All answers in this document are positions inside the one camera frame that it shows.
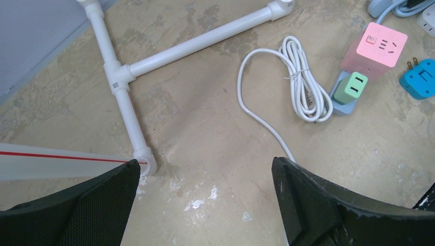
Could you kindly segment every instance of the light blue cable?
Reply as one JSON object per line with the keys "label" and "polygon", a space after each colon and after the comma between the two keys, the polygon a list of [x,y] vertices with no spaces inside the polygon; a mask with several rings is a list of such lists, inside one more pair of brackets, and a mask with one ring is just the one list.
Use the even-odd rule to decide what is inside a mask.
{"label": "light blue cable", "polygon": [[406,7],[406,2],[400,4],[399,6],[395,7],[392,10],[392,13],[397,17],[409,17],[415,14],[420,13],[421,11],[425,10],[427,7],[435,3],[435,0],[426,0],[422,3],[419,3],[415,5],[412,8]]}
{"label": "light blue cable", "polygon": [[407,0],[398,0],[396,2],[394,2],[390,7],[388,7],[386,10],[384,10],[384,12],[382,12],[382,14],[379,16],[378,20],[376,21],[377,24],[381,24],[382,21],[384,20],[384,17],[391,11],[393,10],[395,7],[399,6],[400,4],[406,2]]}

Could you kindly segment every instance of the red stripe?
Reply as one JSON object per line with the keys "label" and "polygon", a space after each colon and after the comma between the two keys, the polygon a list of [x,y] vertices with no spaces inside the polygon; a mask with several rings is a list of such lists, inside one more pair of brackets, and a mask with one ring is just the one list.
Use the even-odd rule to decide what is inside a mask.
{"label": "red stripe", "polygon": [[[44,155],[44,154],[21,153],[21,152],[5,152],[5,151],[0,151],[0,155],[44,157],[44,158],[70,159],[70,160],[109,161],[109,162],[122,162],[122,163],[126,162],[124,160],[109,160],[109,159],[99,159],[99,158],[89,158],[89,157],[75,157],[75,156],[63,156],[63,155]],[[139,162],[139,163],[140,164],[148,164],[147,162]]]}

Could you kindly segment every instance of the gray wall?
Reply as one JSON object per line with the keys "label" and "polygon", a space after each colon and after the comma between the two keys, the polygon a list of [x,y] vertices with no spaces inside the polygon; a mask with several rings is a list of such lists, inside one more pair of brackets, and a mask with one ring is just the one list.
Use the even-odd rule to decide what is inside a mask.
{"label": "gray wall", "polygon": [[[107,10],[116,0],[100,0]],[[89,27],[76,0],[2,0],[0,104]]]}

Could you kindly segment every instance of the pink power strip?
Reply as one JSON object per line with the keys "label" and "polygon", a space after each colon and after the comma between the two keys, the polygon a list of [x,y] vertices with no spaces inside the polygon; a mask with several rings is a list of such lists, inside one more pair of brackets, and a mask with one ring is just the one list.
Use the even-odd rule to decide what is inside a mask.
{"label": "pink power strip", "polygon": [[404,33],[371,22],[349,47],[341,69],[376,80],[396,65],[407,39]]}

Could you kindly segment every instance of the white power strip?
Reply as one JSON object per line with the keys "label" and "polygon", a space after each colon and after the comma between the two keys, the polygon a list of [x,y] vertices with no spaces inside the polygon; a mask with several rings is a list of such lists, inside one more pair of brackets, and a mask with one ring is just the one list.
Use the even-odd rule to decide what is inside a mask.
{"label": "white power strip", "polygon": [[432,4],[417,17],[417,24],[430,36],[435,37],[435,4]]}

